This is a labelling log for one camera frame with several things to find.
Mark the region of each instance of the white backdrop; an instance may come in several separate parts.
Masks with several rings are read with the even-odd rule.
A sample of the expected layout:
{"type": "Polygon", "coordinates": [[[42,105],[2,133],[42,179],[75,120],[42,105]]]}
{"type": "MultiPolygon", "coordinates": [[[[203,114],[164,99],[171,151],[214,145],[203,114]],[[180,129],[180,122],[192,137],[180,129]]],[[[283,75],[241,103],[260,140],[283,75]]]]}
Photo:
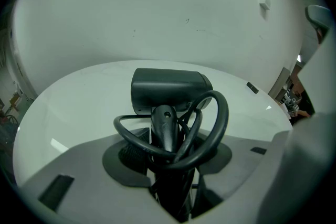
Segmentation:
{"type": "Polygon", "coordinates": [[[294,68],[300,0],[17,0],[12,44],[40,94],[84,67],[132,59],[195,63],[268,92],[294,68]]]}

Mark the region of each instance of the white curved wall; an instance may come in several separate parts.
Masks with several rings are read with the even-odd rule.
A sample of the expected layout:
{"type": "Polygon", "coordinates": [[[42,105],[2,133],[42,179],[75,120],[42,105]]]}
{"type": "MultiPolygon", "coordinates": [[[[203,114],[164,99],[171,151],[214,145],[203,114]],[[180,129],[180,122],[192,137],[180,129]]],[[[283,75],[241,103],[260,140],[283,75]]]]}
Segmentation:
{"type": "Polygon", "coordinates": [[[268,92],[294,68],[303,38],[299,0],[17,0],[13,43],[40,94],[78,69],[118,60],[195,63],[268,92]]]}

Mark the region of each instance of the white table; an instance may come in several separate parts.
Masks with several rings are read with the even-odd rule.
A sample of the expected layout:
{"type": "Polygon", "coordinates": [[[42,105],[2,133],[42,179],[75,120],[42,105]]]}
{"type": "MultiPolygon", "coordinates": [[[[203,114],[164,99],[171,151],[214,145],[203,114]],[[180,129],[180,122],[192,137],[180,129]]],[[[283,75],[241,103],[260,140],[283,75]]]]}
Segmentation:
{"type": "MultiPolygon", "coordinates": [[[[192,70],[206,75],[214,90],[227,100],[227,135],[271,141],[276,133],[292,129],[270,96],[262,90],[254,94],[245,80],[227,73],[181,62],[105,63],[56,81],[31,105],[14,144],[13,165],[18,186],[68,148],[116,134],[113,119],[118,115],[135,114],[130,91],[136,68],[192,70]]],[[[217,104],[212,100],[203,110],[202,129],[212,129],[216,113],[217,104]]],[[[149,127],[150,120],[124,121],[123,124],[131,130],[149,127]]]]}

